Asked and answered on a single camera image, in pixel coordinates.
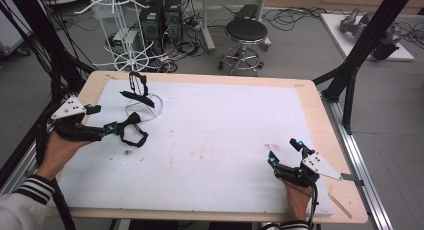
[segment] office chair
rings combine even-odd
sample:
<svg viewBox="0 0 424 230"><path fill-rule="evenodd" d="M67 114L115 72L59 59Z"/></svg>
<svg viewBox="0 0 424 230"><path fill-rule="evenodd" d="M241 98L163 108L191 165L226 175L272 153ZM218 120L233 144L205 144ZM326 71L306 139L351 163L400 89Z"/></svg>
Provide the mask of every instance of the office chair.
<svg viewBox="0 0 424 230"><path fill-rule="evenodd" d="M268 31L266 27L255 20L235 19L228 23L225 34L233 42L240 46L229 48L219 61L219 69L224 68L224 63L230 66L230 75L234 70L252 70L255 77L258 76L257 68L262 68L264 63L259 60L259 55L248 45L262 43L266 39Z"/></svg>

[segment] black chair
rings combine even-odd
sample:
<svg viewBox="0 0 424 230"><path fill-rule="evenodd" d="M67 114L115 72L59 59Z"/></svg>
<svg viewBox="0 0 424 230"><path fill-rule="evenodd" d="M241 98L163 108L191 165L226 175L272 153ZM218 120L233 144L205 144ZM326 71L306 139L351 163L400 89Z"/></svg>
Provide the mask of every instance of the black chair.
<svg viewBox="0 0 424 230"><path fill-rule="evenodd" d="M224 63L230 66L230 75L234 70L252 70L258 76L257 68L263 67L259 55L248 45L256 45L265 41L268 31L266 27L255 20L235 19L228 23L225 33L233 42L240 46L228 49L219 61L219 69L224 68Z"/></svg>

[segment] gray floor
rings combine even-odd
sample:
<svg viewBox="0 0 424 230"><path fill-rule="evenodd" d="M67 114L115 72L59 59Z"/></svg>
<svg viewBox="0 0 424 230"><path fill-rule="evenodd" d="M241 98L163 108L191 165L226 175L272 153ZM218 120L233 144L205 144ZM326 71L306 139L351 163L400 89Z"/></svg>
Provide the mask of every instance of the gray floor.
<svg viewBox="0 0 424 230"><path fill-rule="evenodd" d="M69 4L80 9L83 5ZM214 16L223 9L211 10ZM223 14L219 19L230 19ZM424 18L402 17L415 23ZM264 22L272 46L258 50L265 63L259 77L314 79L340 65L343 56L324 24L315 19L299 21L292 31L283 32ZM91 13L78 17L71 36L88 57L97 63L109 62L103 50L104 36L96 28ZM217 68L220 54L232 46L221 28L211 29L216 43L212 55L188 57L178 62L175 74L227 75ZM352 131L394 229L424 229L424 50L401 42L415 57L413 62L366 61L357 76L352 114ZM0 164L3 165L49 100L49 79L34 56L12 55L0 62ZM236 75L251 76L250 72ZM328 83L318 86L326 88ZM79 229L108 229L108 219L77 219ZM62 229L60 221L49 218L45 229ZM323 229L374 229L372 221L363 225L324 224ZM196 223L189 229L207 229Z"/></svg>

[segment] hand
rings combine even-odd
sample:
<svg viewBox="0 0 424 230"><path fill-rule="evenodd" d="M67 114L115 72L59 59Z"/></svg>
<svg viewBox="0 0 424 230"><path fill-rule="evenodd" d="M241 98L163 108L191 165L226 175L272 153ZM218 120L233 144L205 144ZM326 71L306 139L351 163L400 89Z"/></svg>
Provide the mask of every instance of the hand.
<svg viewBox="0 0 424 230"><path fill-rule="evenodd" d="M300 187L290 182L283 181L287 191L287 202L292 215L291 220L306 220L306 208L312 196L311 187Z"/></svg>
<svg viewBox="0 0 424 230"><path fill-rule="evenodd" d="M61 138L55 131L49 135L46 153L36 175L51 181L62 171L65 164L77 153L78 149L91 142L72 142Z"/></svg>

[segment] black stool seat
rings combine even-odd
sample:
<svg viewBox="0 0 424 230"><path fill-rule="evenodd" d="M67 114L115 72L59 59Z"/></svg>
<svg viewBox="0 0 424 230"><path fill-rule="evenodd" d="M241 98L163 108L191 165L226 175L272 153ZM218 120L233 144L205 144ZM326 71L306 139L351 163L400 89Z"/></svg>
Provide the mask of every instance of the black stool seat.
<svg viewBox="0 0 424 230"><path fill-rule="evenodd" d="M227 34L236 40L258 41L268 33L266 27L255 20L236 19L227 24Z"/></svg>

